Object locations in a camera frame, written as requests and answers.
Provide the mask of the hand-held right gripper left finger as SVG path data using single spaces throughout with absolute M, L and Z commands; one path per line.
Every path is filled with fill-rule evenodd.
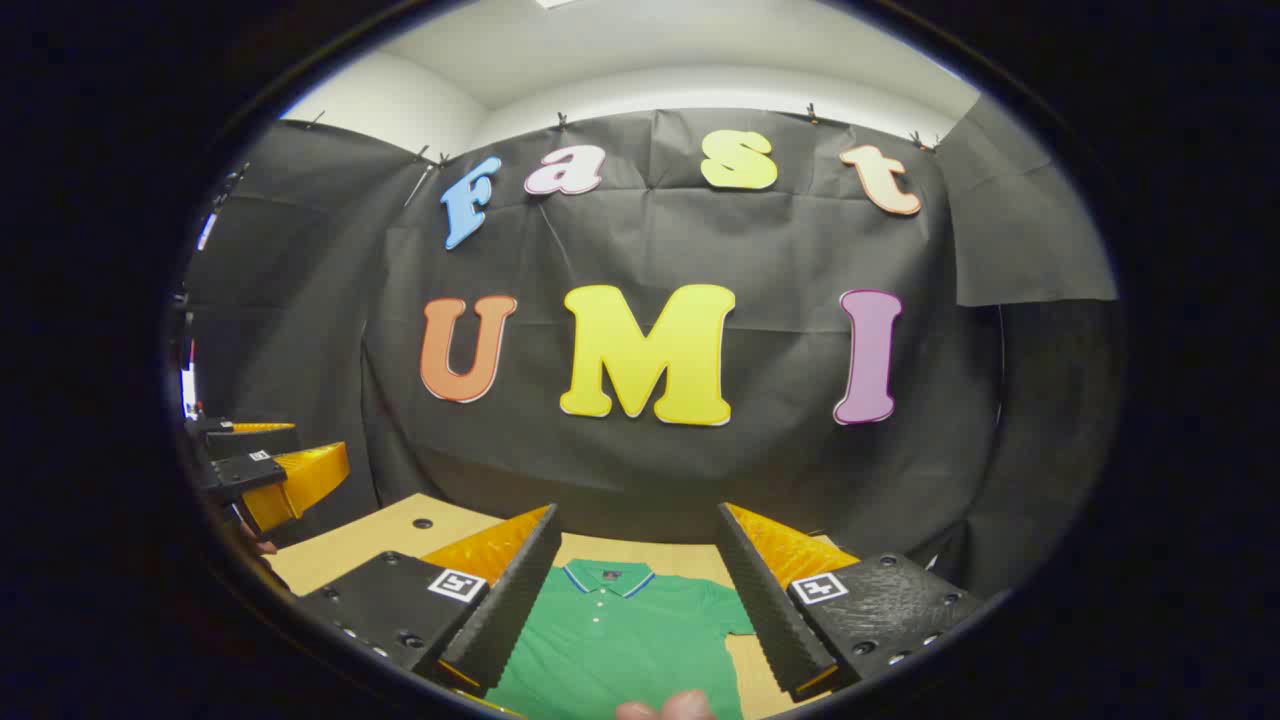
M 561 541 L 548 503 L 421 557 L 375 553 L 296 605 L 384 664 L 480 700 L 499 683 Z

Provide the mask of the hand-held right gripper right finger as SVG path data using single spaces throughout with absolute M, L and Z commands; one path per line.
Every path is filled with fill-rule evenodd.
M 781 691 L 796 702 L 929 657 L 983 602 L 900 553 L 860 559 L 735 503 L 716 547 Z

